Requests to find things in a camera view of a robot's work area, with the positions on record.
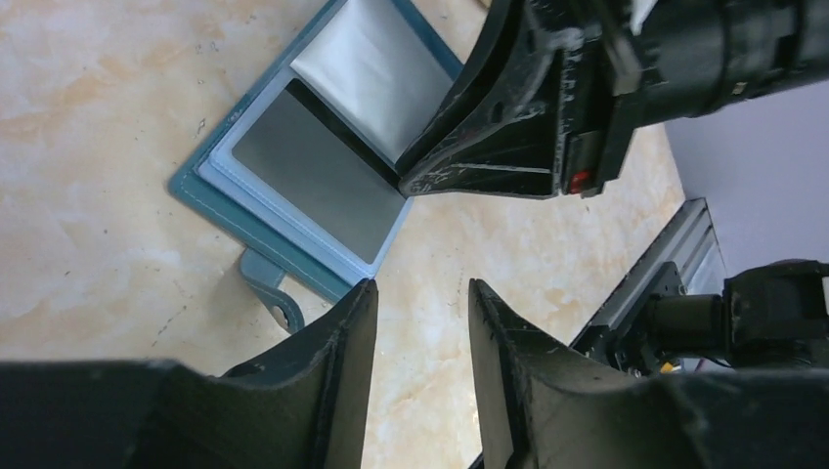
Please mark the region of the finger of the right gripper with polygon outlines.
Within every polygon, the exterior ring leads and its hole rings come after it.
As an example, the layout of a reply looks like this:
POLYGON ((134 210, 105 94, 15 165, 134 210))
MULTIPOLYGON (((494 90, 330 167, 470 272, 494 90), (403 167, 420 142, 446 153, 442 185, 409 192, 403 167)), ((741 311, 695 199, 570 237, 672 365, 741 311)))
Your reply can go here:
POLYGON ((543 199, 554 172, 565 1, 495 1, 450 91, 396 168, 404 196, 543 199))

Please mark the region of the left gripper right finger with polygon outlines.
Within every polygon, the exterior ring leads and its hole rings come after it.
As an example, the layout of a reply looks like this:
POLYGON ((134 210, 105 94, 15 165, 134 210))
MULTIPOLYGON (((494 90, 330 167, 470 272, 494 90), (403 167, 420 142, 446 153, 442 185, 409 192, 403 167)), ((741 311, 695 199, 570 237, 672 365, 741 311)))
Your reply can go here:
POLYGON ((636 378, 468 287, 478 468, 824 468, 824 369, 636 378))

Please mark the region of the blue card holder wallet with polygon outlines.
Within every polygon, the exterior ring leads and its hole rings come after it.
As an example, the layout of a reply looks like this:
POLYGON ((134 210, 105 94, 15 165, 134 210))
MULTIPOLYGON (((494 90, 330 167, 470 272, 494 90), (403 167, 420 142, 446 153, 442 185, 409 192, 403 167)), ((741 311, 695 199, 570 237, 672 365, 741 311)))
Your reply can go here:
POLYGON ((280 286, 329 302, 374 277, 411 204, 403 152, 462 64, 410 1, 328 1, 169 181, 243 244, 240 273, 289 332, 280 286))

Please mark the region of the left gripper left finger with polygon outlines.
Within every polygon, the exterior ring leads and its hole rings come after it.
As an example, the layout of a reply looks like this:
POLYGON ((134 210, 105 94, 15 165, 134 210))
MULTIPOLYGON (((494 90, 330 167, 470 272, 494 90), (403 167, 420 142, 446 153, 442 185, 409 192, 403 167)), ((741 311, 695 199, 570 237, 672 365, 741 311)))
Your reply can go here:
POLYGON ((220 376, 172 360, 5 362, 5 468, 357 468, 378 290, 220 376))

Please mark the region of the black credit card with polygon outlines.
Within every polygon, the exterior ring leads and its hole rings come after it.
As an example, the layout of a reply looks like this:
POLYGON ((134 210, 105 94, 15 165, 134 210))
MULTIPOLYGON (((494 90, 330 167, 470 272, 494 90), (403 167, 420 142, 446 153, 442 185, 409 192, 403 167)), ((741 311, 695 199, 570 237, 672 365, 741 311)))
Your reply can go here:
POLYGON ((378 258, 405 205, 376 172, 372 150, 296 78, 232 155, 366 264, 378 258))

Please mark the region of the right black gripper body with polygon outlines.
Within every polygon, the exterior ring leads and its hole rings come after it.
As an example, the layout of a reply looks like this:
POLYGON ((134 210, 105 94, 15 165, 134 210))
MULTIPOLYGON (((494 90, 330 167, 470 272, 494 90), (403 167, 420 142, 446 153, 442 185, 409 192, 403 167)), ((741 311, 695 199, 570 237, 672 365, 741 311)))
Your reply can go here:
POLYGON ((636 129, 828 77, 824 1, 531 1, 527 47, 553 98, 552 191, 600 193, 636 129))

